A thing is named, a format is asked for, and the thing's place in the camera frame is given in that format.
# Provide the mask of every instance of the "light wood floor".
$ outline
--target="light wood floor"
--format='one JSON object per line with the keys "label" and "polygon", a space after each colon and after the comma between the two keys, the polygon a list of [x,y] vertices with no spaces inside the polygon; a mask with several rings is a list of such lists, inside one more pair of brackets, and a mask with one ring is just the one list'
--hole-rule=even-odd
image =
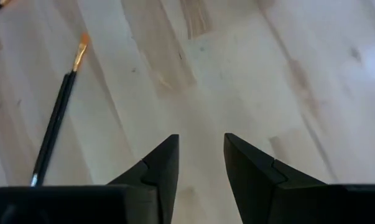
{"label": "light wood floor", "polygon": [[174,223],[241,223],[225,132],[325,182],[375,182],[375,0],[14,0],[0,186],[29,184],[84,31],[46,185],[105,184],[177,133]]}

